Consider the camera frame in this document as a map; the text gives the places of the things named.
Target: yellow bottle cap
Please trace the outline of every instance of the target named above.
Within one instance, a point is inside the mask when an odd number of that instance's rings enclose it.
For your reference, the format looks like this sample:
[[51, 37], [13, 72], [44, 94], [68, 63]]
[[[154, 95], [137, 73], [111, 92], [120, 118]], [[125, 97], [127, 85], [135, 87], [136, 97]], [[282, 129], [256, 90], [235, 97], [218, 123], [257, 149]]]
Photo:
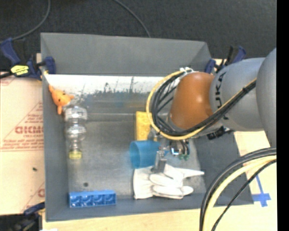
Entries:
[[68, 153], [69, 159], [81, 159], [82, 152], [81, 151], [70, 151]]

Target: orange object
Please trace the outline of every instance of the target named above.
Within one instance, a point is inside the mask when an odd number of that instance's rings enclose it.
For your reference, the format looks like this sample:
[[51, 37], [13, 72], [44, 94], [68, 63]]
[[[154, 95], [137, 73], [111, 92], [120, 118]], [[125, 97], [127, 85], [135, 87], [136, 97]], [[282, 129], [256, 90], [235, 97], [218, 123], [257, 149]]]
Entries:
[[57, 111], [60, 115], [62, 113], [62, 107], [69, 104], [69, 102], [74, 98], [73, 95], [67, 95], [62, 90], [55, 90], [53, 86], [49, 85], [49, 91], [52, 94], [53, 102], [57, 105]]
[[209, 101], [213, 79], [213, 75], [204, 72], [193, 72], [181, 79], [169, 113], [174, 125], [189, 129], [213, 114]]

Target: yellow sponge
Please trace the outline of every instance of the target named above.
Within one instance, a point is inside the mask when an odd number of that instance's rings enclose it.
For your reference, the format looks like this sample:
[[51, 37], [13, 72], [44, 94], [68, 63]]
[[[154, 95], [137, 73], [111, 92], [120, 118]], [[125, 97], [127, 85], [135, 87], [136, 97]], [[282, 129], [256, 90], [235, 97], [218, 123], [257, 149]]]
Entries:
[[135, 140], [144, 141], [148, 139], [150, 132], [150, 121], [146, 112], [136, 111]]

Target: clear bottle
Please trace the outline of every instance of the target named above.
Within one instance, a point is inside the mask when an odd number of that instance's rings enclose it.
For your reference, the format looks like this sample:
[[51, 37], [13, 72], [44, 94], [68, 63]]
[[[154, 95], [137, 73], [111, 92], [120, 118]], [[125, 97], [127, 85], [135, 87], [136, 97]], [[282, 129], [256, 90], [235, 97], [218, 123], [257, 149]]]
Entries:
[[69, 142], [68, 157], [70, 159], [82, 158], [81, 141], [86, 137], [87, 119], [87, 110], [81, 106], [72, 105], [65, 109], [65, 136]]

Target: cable bundle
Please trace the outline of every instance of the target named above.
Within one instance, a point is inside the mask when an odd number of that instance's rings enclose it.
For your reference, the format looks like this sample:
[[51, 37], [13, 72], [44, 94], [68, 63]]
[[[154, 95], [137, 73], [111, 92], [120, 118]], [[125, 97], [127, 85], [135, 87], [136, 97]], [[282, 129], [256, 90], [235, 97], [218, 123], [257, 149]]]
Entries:
[[[200, 220], [199, 220], [199, 231], [214, 231], [222, 219], [223, 215], [229, 209], [231, 204], [237, 199], [237, 197], [243, 192], [243, 190], [251, 183], [251, 181], [265, 168], [276, 162], [276, 148], [265, 148], [257, 150], [246, 154], [236, 161], [231, 163], [227, 168], [225, 168], [212, 182], [208, 188], [201, 205], [200, 209]], [[236, 193], [233, 199], [229, 202], [228, 206], [220, 217], [215, 221], [212, 229], [209, 229], [209, 216], [210, 210], [216, 203], [219, 195], [226, 188], [226, 186], [235, 180], [241, 174], [247, 172], [252, 168], [258, 168], [258, 170], [248, 179], [248, 181], [241, 187], [241, 189]]]
[[[146, 102], [145, 110], [147, 112], [147, 116], [149, 118], [151, 126], [158, 134], [161, 134], [162, 136], [170, 140], [185, 140], [209, 128], [219, 119], [221, 119], [241, 98], [244, 97], [244, 95], [246, 95], [254, 87], [256, 87], [256, 79], [254, 79], [246, 87], [242, 88], [230, 100], [224, 103], [217, 111], [215, 111], [213, 115], [200, 122], [199, 124], [196, 124], [192, 128], [177, 131], [172, 128], [171, 125], [168, 124], [165, 120], [163, 120], [158, 114], [173, 99], [173, 97], [170, 97], [168, 100], [165, 101], [166, 97], [168, 97], [169, 94], [172, 93], [176, 88], [171, 88], [171, 85], [177, 78], [181, 77], [187, 71], [192, 71], [192, 69], [186, 68], [185, 70], [174, 72], [160, 80], [151, 90]], [[153, 98], [150, 111], [150, 102], [154, 94], [155, 96]]]

